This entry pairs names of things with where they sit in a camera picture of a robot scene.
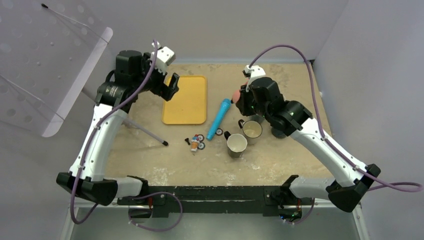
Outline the ice cream cone toy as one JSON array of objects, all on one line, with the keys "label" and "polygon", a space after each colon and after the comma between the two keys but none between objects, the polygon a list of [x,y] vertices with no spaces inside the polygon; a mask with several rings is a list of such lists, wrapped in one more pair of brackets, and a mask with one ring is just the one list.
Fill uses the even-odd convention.
[{"label": "ice cream cone toy", "polygon": [[196,136],[196,135],[193,136],[192,139],[191,139],[191,148],[190,148],[190,150],[192,152],[196,152],[198,150],[199,143],[200,143],[200,141],[199,141],[198,136]]}]

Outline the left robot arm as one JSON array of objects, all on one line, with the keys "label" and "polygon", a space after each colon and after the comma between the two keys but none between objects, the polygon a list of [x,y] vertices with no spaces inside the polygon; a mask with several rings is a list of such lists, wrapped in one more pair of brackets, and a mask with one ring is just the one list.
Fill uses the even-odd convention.
[{"label": "left robot arm", "polygon": [[157,52],[141,53],[122,50],[116,56],[115,69],[97,89],[91,131],[87,134],[75,162],[67,172],[60,172],[56,183],[71,194],[107,206],[116,198],[130,197],[138,205],[149,199],[148,182],[136,176],[105,178],[109,152],[122,123],[129,123],[155,138],[164,146],[168,142],[128,119],[138,94],[150,91],[165,101],[179,91],[179,75],[174,73],[165,83],[168,66],[176,59],[168,47]]}]

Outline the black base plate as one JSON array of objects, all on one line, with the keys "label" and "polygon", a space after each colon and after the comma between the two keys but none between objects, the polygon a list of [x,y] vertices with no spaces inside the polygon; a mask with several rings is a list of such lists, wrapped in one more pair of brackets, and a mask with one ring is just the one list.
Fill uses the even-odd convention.
[{"label": "black base plate", "polygon": [[310,206],[312,199],[296,198],[278,185],[265,186],[150,186],[147,199],[123,197],[120,206],[145,206],[154,218],[171,213],[288,215]]}]

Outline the black mug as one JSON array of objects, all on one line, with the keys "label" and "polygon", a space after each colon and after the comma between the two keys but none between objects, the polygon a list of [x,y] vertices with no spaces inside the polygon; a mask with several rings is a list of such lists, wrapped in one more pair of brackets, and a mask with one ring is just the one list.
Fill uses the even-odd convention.
[{"label": "black mug", "polygon": [[248,147],[247,139],[239,133],[231,134],[229,131],[223,133],[226,139],[227,153],[231,158],[240,158]]}]

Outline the poker chip 100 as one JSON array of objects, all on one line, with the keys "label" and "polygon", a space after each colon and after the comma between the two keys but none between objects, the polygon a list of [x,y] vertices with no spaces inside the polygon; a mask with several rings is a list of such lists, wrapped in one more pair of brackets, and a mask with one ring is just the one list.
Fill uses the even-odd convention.
[{"label": "poker chip 100", "polygon": [[202,134],[196,134],[196,135],[195,135],[195,137],[197,138],[197,140],[198,140],[199,142],[203,142],[203,141],[204,141],[204,139],[205,139],[205,137],[204,137]]}]

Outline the cream mug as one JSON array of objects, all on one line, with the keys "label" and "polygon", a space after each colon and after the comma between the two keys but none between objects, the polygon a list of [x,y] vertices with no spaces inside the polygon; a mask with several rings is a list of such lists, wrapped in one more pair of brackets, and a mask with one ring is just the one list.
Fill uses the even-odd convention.
[{"label": "cream mug", "polygon": [[254,145],[263,134],[263,128],[257,121],[240,119],[237,123],[248,145]]}]

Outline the grey mug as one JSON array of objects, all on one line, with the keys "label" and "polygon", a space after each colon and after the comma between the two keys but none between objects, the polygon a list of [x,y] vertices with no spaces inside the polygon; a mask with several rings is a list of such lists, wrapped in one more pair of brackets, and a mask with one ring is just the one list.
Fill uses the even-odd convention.
[{"label": "grey mug", "polygon": [[263,116],[257,114],[250,116],[249,119],[259,124],[262,124],[265,121],[265,118]]}]

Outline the blue toy microphone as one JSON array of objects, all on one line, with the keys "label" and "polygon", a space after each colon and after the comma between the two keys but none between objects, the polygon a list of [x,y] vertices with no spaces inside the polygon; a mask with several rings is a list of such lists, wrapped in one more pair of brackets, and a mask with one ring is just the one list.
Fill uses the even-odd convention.
[{"label": "blue toy microphone", "polygon": [[231,104],[232,104],[231,100],[228,99],[228,98],[225,98],[221,102],[220,107],[218,109],[218,112],[215,115],[215,118],[214,118],[208,132],[207,132],[206,139],[208,141],[211,141],[214,138],[216,131],[220,127],[222,120],[224,119],[226,113],[228,112],[228,110],[231,107]]}]

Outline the pink mug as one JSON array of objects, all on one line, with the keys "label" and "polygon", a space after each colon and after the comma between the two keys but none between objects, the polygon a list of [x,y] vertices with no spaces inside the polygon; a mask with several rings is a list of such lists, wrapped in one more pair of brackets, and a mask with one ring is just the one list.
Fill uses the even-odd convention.
[{"label": "pink mug", "polygon": [[232,104],[236,104],[238,101],[239,101],[239,99],[240,99],[240,96],[241,96],[241,90],[244,88],[244,87],[246,87],[247,86],[247,83],[248,82],[245,82],[243,85],[241,85],[237,90],[235,90],[234,91],[234,93],[232,94],[232,96],[231,96],[231,103]]}]

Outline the dark blue mug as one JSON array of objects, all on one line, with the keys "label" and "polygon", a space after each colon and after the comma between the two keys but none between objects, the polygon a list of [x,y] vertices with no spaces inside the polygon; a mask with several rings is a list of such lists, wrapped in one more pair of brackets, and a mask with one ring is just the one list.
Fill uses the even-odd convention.
[{"label": "dark blue mug", "polygon": [[272,134],[275,138],[277,138],[277,139],[284,139],[284,138],[286,138],[286,137],[287,137],[287,136],[284,134],[284,132],[283,132],[283,131],[278,130],[278,129],[274,128],[274,127],[271,129],[271,134]]}]

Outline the tripod stand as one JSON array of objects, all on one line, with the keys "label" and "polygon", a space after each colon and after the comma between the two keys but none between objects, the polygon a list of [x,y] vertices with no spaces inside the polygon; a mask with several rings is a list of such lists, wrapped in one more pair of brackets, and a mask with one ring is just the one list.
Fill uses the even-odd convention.
[{"label": "tripod stand", "polygon": [[[87,87],[83,87],[82,91],[83,94],[85,94],[89,99],[91,99],[93,102],[95,101],[95,94],[93,92],[91,92]],[[131,120],[130,118],[126,118],[123,120],[122,122],[126,127],[128,128],[135,128],[138,130],[141,130],[142,132],[146,133],[147,135],[149,135],[150,137],[154,138],[155,140],[157,140],[158,142],[160,142],[162,145],[164,146],[168,146],[169,143],[167,141],[165,141],[164,139],[160,138],[159,136],[157,136],[156,134],[152,133],[151,131],[147,130],[145,127],[143,127],[142,125],[138,124],[137,122],[135,122],[134,120]]]}]

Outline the yellow tray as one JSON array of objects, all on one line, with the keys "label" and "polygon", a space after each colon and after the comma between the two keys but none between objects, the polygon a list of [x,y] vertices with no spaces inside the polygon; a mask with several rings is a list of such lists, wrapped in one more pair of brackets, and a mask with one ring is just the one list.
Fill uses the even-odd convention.
[{"label": "yellow tray", "polygon": [[207,119],[207,79],[202,75],[181,75],[179,90],[164,101],[161,121],[166,125],[201,125]]}]

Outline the poker chip 50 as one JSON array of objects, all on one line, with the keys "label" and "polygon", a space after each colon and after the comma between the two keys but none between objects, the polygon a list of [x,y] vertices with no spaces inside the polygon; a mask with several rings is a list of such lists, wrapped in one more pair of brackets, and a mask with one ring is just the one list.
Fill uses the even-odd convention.
[{"label": "poker chip 50", "polygon": [[197,146],[197,149],[198,149],[198,150],[204,150],[204,149],[205,149],[205,147],[206,147],[205,143],[200,142],[200,143],[198,144],[198,146]]}]

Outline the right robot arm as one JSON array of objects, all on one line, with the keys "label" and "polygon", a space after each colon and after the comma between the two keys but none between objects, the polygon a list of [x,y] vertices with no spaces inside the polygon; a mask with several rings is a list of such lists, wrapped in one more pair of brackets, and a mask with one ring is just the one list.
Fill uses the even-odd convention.
[{"label": "right robot arm", "polygon": [[329,200],[338,209],[350,213],[381,173],[375,164],[366,165],[349,156],[326,132],[320,132],[313,114],[300,102],[286,100],[278,84],[270,77],[260,77],[241,85],[231,102],[243,116],[259,116],[271,127],[291,137],[312,153],[332,174],[332,179],[312,179],[292,175],[281,186],[280,196],[288,204],[298,199]]}]

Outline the white perforated panel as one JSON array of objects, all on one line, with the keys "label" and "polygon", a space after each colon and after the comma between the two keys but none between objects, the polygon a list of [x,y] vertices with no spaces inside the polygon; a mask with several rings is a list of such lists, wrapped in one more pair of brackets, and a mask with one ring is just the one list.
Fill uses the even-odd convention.
[{"label": "white perforated panel", "polygon": [[0,120],[55,135],[112,36],[82,0],[1,1]]}]

